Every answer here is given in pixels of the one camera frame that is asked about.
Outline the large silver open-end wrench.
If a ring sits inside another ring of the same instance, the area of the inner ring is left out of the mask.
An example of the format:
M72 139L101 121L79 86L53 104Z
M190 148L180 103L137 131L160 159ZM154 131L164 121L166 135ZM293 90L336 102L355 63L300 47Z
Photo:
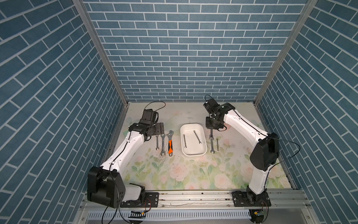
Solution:
M161 148L161 152L160 152L161 156L164 156L166 154L166 152L165 152L165 137L166 137L165 134L161 135L161 139L162 139L162 148Z

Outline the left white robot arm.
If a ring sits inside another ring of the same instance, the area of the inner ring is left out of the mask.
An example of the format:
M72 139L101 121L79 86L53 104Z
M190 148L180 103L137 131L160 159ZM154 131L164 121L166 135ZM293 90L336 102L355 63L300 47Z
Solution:
M145 109L138 123L129 127L128 134L113 154L100 166L88 172L87 200L117 208L122 203L140 207L145 203L145 187L124 184L123 171L138 148L154 135L164 133L164 124L158 123L158 112Z

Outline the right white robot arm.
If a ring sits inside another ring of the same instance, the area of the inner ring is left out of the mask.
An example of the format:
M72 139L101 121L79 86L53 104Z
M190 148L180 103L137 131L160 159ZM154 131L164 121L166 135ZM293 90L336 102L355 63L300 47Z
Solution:
M249 159L253 165L253 173L247 193L255 197L262 195L266 190L269 170L273 168L279 157L278 135L258 128L244 118L230 103L219 105L215 99L210 98L203 106L209 114L206 117L206 128L219 131L227 124L252 145L253 151Z

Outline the orange handled adjustable wrench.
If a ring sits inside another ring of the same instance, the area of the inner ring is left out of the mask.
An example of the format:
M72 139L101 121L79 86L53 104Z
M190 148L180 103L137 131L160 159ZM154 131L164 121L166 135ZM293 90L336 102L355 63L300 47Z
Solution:
M167 135L168 136L168 154L169 154L169 156L172 156L172 154L173 154L173 146L172 146L172 136L173 136L173 134L174 134L174 131L170 130L169 134Z

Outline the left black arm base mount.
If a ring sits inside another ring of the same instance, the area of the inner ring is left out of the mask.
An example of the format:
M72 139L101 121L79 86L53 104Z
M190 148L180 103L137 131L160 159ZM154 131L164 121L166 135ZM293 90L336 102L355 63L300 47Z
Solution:
M121 208L157 208L158 207L158 192L145 192L139 196L138 200L129 200L122 202Z

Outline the silver double open-end wrench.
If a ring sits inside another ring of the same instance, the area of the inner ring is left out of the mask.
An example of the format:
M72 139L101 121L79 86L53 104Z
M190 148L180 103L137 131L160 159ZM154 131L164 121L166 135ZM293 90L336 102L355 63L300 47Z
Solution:
M209 136L209 139L210 139L210 144L211 144L210 153L214 154L214 153L215 153L215 150L214 150L214 147L213 147L213 141L214 141L214 137L213 137L213 129L210 129L210 136Z

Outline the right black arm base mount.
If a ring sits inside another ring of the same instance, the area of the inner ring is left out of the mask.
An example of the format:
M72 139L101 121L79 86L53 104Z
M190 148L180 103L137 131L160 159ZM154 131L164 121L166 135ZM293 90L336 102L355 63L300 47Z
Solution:
M232 199L235 207L270 207L271 201L269 199L267 191L263 191L261 194L256 195L249 191L234 191L232 193Z

